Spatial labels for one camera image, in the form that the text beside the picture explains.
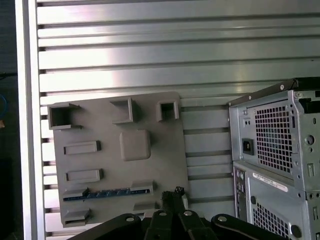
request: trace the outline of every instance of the ventilation grille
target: ventilation grille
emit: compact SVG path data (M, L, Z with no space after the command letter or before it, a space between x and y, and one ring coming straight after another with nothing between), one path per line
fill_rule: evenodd
M259 228L290 239L288 224L259 203L257 209L253 209L253 223Z
M287 173L292 169L289 112L285 106L258 110L255 115L260 164Z

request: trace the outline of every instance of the blue cable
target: blue cable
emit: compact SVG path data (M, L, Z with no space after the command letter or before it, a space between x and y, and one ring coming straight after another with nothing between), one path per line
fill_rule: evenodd
M3 102L4 102L4 109L3 111L0 113L0 120L5 116L5 114L8 111L8 102L5 99L5 97L3 95L0 94L0 98L2 98Z

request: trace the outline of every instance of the barcode label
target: barcode label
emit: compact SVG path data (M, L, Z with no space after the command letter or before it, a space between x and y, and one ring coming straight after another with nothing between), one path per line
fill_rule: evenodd
M288 192L288 188L286 186L284 186L284 185L282 185L282 184L280 184L280 183L278 183L276 181L273 181L273 180L271 180L271 179L269 179L267 177L261 176L261 175L256 174L256 173L253 173L253 177L255 179L258 179L258 180L260 180L260 181L262 181L262 182L264 182L266 184L269 184L269 185L271 185L271 186L273 186L273 187L275 187L277 189L280 189L281 191L284 191L286 193Z

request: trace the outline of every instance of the dark background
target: dark background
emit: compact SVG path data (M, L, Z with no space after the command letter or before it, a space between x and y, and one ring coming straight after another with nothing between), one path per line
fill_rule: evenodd
M0 73L17 72L17 42L15 1L0 0ZM12 232L6 240L23 239L22 189L19 139L18 77L0 80L0 94L7 100L8 112L3 117L5 128L0 128L0 187L2 205L0 239L4 232ZM4 102L0 99L0 113Z

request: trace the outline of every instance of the silver computer case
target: silver computer case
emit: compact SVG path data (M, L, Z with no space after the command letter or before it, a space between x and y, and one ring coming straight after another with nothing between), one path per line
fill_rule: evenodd
M292 179L234 162L236 216L291 240L320 239L320 191L305 193Z
M315 87L310 87L313 80ZM316 192L320 191L320 88L316 87L320 79L309 79L307 87L298 82L286 81L229 103L232 160L292 179L299 190Z

